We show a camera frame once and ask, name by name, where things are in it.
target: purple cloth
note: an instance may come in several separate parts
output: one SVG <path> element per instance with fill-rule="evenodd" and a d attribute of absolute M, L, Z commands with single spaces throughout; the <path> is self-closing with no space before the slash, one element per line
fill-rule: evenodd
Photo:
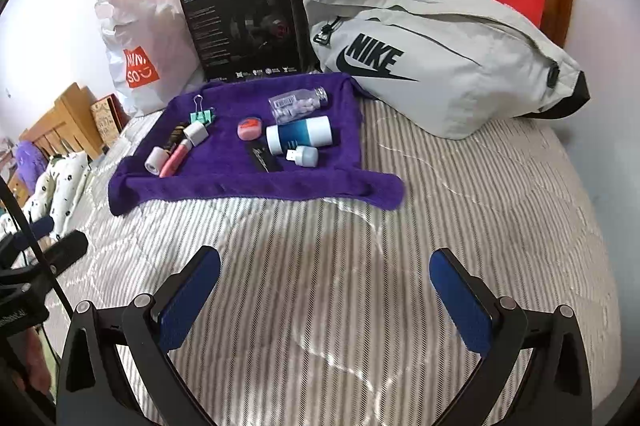
<path fill-rule="evenodd" d="M 47 159 L 33 142 L 20 141 L 15 148 L 18 176 L 27 186 L 29 194 L 36 192 L 36 183 L 47 169 Z"/>
<path fill-rule="evenodd" d="M 299 89 L 323 86 L 329 95 L 327 107 L 312 117 L 327 115 L 334 146 L 319 149 L 317 168 L 301 168 L 283 156 L 276 160 L 283 171 L 258 171 L 238 138 L 238 123 L 259 117 L 264 128 L 272 125 L 268 99 Z M 209 138 L 195 147 L 173 177 L 160 179 L 145 170 L 145 160 L 154 146 L 162 146 L 180 122 L 195 111 L 194 95 L 171 100 L 156 124 L 130 157 L 125 157 L 109 182 L 109 207 L 123 215 L 147 200 L 217 199 L 259 197 L 310 200 L 322 197 L 359 199 L 382 209 L 395 209 L 404 192 L 395 175 L 360 169 L 360 124 L 362 115 L 354 97 L 357 83 L 345 73 L 308 74 L 265 78 L 234 84 L 209 85 L 201 90 L 202 107 L 215 109 Z"/>

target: miniso bag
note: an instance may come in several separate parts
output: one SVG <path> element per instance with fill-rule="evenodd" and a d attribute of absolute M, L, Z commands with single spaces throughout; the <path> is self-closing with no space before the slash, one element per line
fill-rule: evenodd
<path fill-rule="evenodd" d="M 493 118 L 558 119 L 589 100 L 584 74 L 494 0 L 304 0 L 323 71 L 346 72 L 429 133 Z"/>
<path fill-rule="evenodd" d="M 198 66 L 178 0 L 98 0 L 116 95 L 131 116 L 164 108 Z"/>

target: pillow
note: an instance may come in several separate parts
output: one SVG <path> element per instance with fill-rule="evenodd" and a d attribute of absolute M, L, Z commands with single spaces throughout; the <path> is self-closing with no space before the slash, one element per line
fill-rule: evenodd
<path fill-rule="evenodd" d="M 13 234 L 15 232 L 14 221 L 9 213 L 4 213 L 0 216 L 0 239 L 4 238 L 6 234 Z"/>
<path fill-rule="evenodd" d="M 49 214 L 56 181 L 51 176 L 49 167 L 41 174 L 35 185 L 35 193 L 25 202 L 22 212 L 29 223 L 41 219 Z"/>
<path fill-rule="evenodd" d="M 84 184 L 89 175 L 86 152 L 70 153 L 50 165 L 56 189 L 51 201 L 49 216 L 53 218 L 50 237 L 59 240 L 66 232 L 66 223 L 82 196 Z"/>

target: mattress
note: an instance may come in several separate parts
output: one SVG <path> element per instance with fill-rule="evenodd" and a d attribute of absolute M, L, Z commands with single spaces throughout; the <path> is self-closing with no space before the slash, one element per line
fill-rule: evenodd
<path fill-rule="evenodd" d="M 178 372 L 219 425 L 430 425 L 478 362 L 428 276 L 449 247 L 495 295 L 526 309 L 574 308 L 596 406 L 620 370 L 620 319 L 591 203 L 555 133 L 495 120 L 461 141 L 428 135 L 362 101 L 363 165 L 404 180 L 401 207 L 321 199 L 151 201 L 111 216 L 108 181 L 158 115 L 127 125 L 72 216 L 87 255 L 60 282 L 72 305 L 128 304 L 201 245 L 222 274 L 184 345 Z M 47 331 L 61 352 L 68 318 L 52 293 Z M 160 422 L 126 348 L 140 405 Z M 524 374 L 522 352 L 490 423 Z"/>

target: bottle cap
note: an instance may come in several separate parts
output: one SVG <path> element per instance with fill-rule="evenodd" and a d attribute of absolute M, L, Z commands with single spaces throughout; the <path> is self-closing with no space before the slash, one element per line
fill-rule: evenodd
<path fill-rule="evenodd" d="M 196 121 L 184 129 L 184 136 L 191 141 L 191 144 L 197 146 L 209 136 L 209 133 L 202 122 Z"/>
<path fill-rule="evenodd" d="M 320 100 L 320 106 L 326 106 L 328 104 L 329 96 L 322 86 L 316 88 L 316 95 L 318 95 L 318 99 Z"/>
<path fill-rule="evenodd" d="M 318 165 L 318 149 L 311 146 L 298 146 L 287 151 L 287 160 L 294 161 L 303 168 L 315 168 Z"/>
<path fill-rule="evenodd" d="M 331 124 L 329 123 L 329 117 L 326 115 L 306 119 L 306 131 L 309 133 L 309 144 L 314 148 L 331 146 L 334 143 L 334 138 L 331 135 Z"/>
<path fill-rule="evenodd" d="M 189 139 L 182 139 L 182 141 L 180 141 L 180 146 L 187 148 L 187 151 L 191 151 L 193 149 L 193 144 Z"/>
<path fill-rule="evenodd" d="M 277 126 L 267 126 L 267 144 L 271 155 L 282 155 L 282 145 Z"/>
<path fill-rule="evenodd" d="M 169 160 L 169 153 L 156 146 L 151 150 L 145 161 L 146 170 L 152 175 L 158 176 L 164 164 Z"/>

